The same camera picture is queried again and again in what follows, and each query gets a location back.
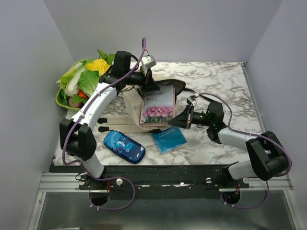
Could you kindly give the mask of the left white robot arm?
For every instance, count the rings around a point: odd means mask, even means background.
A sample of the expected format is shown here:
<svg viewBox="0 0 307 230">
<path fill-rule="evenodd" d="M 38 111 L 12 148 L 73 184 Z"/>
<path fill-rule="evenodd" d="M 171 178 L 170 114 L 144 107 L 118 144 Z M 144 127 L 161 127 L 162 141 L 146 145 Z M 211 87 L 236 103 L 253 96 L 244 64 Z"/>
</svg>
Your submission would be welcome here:
<svg viewBox="0 0 307 230">
<path fill-rule="evenodd" d="M 93 135 L 94 126 L 102 112 L 127 85 L 139 86 L 145 92 L 158 89 L 151 72 L 156 62 L 145 48 L 133 67 L 130 62 L 131 53 L 118 51 L 111 72 L 100 77 L 93 95 L 85 105 L 71 119 L 64 118 L 59 124 L 62 159 L 68 154 L 75 162 L 79 162 L 91 176 L 90 184 L 95 189 L 102 189 L 106 185 L 103 175 L 105 167 L 95 153 L 96 140 Z"/>
</svg>

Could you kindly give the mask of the white flower cover book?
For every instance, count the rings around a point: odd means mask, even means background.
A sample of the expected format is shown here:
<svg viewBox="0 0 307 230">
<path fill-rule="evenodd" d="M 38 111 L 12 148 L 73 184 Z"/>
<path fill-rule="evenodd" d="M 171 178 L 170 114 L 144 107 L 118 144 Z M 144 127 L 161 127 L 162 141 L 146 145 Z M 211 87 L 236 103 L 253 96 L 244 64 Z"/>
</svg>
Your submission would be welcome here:
<svg viewBox="0 0 307 230">
<path fill-rule="evenodd" d="M 175 115 L 175 88 L 161 86 L 160 90 L 147 92 L 143 98 L 140 125 L 143 127 L 164 126 Z"/>
</svg>

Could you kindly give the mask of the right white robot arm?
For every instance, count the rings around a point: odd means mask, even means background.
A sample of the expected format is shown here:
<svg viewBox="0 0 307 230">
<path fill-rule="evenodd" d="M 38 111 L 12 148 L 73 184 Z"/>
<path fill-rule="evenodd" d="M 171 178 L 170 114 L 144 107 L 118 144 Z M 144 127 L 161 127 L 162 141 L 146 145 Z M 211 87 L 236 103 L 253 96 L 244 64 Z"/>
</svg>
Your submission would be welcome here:
<svg viewBox="0 0 307 230">
<path fill-rule="evenodd" d="M 267 181 L 285 172 L 289 167 L 286 154 L 272 132 L 263 134 L 242 134 L 232 131 L 224 122 L 223 106 L 211 102 L 206 112 L 195 112 L 194 105 L 188 104 L 169 125 L 189 129 L 191 125 L 206 126 L 209 139 L 218 144 L 230 145 L 248 152 L 249 160 L 227 166 L 221 175 L 223 186 L 230 188 L 239 179 L 259 178 Z"/>
</svg>

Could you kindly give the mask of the beige canvas student bag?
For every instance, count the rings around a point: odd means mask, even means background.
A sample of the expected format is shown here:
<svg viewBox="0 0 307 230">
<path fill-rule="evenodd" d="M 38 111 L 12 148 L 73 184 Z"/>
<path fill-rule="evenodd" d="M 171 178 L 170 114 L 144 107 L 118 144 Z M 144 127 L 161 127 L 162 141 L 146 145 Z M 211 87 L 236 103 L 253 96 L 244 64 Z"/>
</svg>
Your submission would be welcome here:
<svg viewBox="0 0 307 230">
<path fill-rule="evenodd" d="M 177 79 L 162 79 L 162 76 L 155 74 L 153 79 L 156 81 L 159 87 L 173 85 L 175 88 L 175 101 L 176 96 L 178 96 L 183 91 L 190 91 L 186 87 L 186 83 L 182 80 Z M 143 109 L 143 95 L 138 92 L 138 88 L 126 87 L 124 92 L 121 93 L 123 96 L 123 105 L 126 107 L 127 115 L 117 115 L 117 114 L 105 114 L 99 120 L 98 123 L 102 125 L 100 129 L 101 132 L 107 128 L 115 129 L 124 133 L 143 133 L 143 132 L 161 132 L 168 128 L 170 125 L 166 124 L 164 126 L 141 126 L 140 117 L 141 109 Z M 175 102 L 175 115 L 178 115 L 177 105 Z"/>
</svg>

